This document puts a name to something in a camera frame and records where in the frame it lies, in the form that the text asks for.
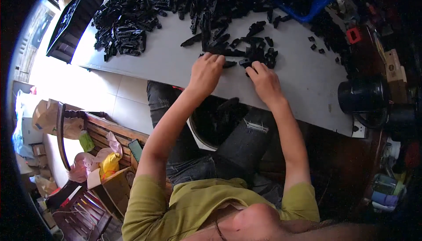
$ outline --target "yellow plastic bag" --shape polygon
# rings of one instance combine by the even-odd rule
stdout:
[[[117,153],[110,153],[101,163],[100,163],[100,178],[101,180],[107,179],[111,175],[115,174],[116,171],[119,171],[119,160],[122,157]]]

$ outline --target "yellow-green t-shirt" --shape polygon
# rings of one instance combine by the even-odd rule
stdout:
[[[122,226],[123,240],[181,240],[198,230],[214,209],[227,201],[249,207],[268,202],[246,188],[246,182],[206,179],[174,186],[169,207],[164,190],[149,175],[135,178]],[[284,194],[281,220],[304,219],[319,222],[312,185],[301,182]]]

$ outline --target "left hand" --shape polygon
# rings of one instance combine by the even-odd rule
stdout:
[[[226,58],[223,55],[205,53],[192,66],[190,82],[186,88],[203,101],[215,89]]]

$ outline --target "tile floor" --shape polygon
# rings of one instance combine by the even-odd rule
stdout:
[[[105,71],[87,71],[46,57],[47,47],[60,15],[53,18],[34,60],[29,83],[37,87],[41,99],[54,99],[88,111],[104,111],[122,126],[150,134],[153,130],[146,95],[147,80]],[[45,135],[44,143],[50,169],[59,187],[67,181],[60,159],[57,139]],[[197,140],[200,148],[208,148]],[[66,155],[73,163],[82,152],[79,141],[65,139]]]

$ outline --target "person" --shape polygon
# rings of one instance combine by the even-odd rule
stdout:
[[[363,230],[373,233],[361,225],[318,229],[303,137],[277,75],[263,63],[255,61],[246,72],[270,112],[251,108],[216,152],[199,150],[187,119],[216,88],[224,62],[210,53],[198,58],[179,95],[171,86],[148,82],[154,130],[136,171],[123,239],[326,240],[334,233],[333,240],[345,240]],[[276,130],[286,162],[284,185],[257,173]],[[166,176],[173,186],[169,206]]]

